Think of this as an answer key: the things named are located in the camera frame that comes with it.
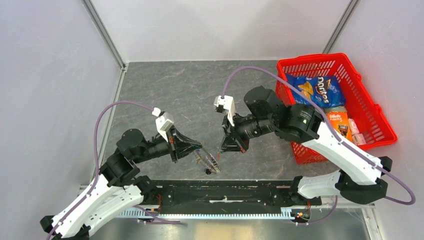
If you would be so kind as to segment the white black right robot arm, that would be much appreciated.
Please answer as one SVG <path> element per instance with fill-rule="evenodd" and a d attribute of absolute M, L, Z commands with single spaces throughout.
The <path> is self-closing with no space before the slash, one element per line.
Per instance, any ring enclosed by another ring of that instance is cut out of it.
<path fill-rule="evenodd" d="M 226 113 L 220 153 L 245 153 L 251 139 L 274 133 L 285 141 L 312 149 L 338 166 L 333 173 L 295 177 L 288 191 L 292 203 L 300 205 L 308 199 L 341 195 L 366 205 L 386 197 L 388 183 L 382 175 L 392 166 L 389 157 L 367 154 L 328 125 L 314 107 L 300 103 L 285 105 L 271 89 L 255 87 L 243 100 L 250 110 L 246 116 L 236 113 L 231 96 L 217 96 L 214 100 L 216 111 Z"/>

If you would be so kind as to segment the steel disc with keyrings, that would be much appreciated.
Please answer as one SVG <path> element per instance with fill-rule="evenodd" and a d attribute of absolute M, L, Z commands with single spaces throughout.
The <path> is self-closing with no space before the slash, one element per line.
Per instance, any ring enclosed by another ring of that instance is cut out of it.
<path fill-rule="evenodd" d="M 202 164 L 204 172 L 207 175 L 217 174 L 221 171 L 221 168 L 215 159 L 215 157 L 210 154 L 206 149 L 200 148 L 196 149 L 194 152 L 194 158 L 196 164 Z"/>

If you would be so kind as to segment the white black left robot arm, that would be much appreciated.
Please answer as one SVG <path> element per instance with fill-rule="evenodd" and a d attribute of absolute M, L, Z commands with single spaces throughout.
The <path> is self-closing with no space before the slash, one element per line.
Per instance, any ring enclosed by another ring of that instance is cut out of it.
<path fill-rule="evenodd" d="M 99 175 L 66 209 L 40 220 L 52 240 L 88 240 L 108 221 L 135 205 L 152 204 L 158 195 L 151 179 L 140 176 L 138 163 L 170 155 L 173 162 L 203 145 L 174 126 L 146 139 L 139 129 L 125 131 L 115 152 L 100 167 Z"/>

